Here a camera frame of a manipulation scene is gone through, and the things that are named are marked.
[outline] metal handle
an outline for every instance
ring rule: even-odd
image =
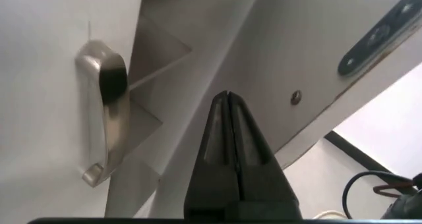
[[[75,63],[87,74],[92,85],[92,94],[88,97],[101,107],[99,117],[102,119],[102,142],[105,144],[104,163],[93,164],[82,176],[85,182],[95,187],[110,176],[125,156],[130,113],[126,66],[118,53],[100,41],[85,44]],[[89,123],[90,132],[98,130],[98,120],[90,119]]]

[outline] cabinet door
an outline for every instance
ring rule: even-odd
[[[75,56],[88,40],[127,70],[141,0],[0,0],[0,222],[104,216],[109,181],[91,188]]]

